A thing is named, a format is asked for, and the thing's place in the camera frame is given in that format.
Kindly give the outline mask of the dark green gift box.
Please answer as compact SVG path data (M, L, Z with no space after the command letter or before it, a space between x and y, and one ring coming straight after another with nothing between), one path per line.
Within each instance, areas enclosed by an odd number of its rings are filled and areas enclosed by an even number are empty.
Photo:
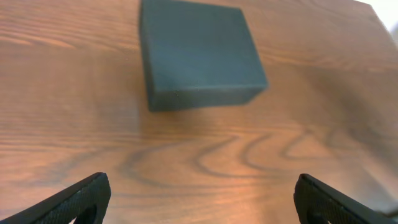
M245 104L268 87L237 7L144 0L139 37L150 111Z

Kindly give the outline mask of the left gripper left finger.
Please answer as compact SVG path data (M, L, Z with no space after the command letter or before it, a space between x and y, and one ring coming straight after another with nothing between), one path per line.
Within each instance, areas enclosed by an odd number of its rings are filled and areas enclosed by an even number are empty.
M110 198L108 176L97 172L1 223L102 224Z

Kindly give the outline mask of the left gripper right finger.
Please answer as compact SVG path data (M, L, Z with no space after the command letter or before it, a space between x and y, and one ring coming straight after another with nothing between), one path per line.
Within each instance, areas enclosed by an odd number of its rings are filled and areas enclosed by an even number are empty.
M372 210L309 174L299 175L294 204L301 224L397 224L397 210Z

